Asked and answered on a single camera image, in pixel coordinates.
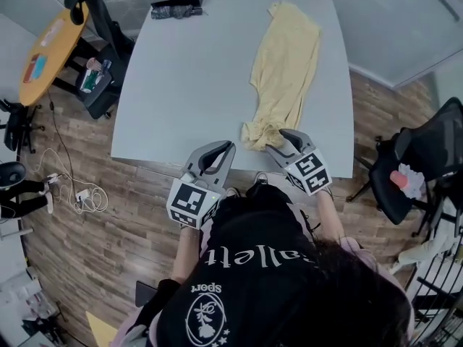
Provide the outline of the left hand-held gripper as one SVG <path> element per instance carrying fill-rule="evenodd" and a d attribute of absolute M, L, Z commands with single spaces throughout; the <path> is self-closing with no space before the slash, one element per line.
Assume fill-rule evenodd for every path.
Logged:
<path fill-rule="evenodd" d="M 201 228 L 224 198 L 224 184 L 236 146 L 229 140 L 211 142 L 194 150 L 179 179 L 174 179 L 166 204 L 168 216 L 180 226 Z"/>

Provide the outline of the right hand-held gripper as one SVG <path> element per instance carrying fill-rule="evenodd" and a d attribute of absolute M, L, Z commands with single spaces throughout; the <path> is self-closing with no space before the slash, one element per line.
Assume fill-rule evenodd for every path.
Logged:
<path fill-rule="evenodd" d="M 310 137 L 295 129 L 280 129 L 279 133 L 293 145 L 298 153 L 302 153 L 295 160 L 294 153 L 285 155 L 276 147 L 266 145 L 266 152 L 276 164 L 286 167 L 285 173 L 291 184 L 308 196 L 313 196 L 329 187 L 332 178 L 328 167 L 319 149 L 315 149 Z"/>

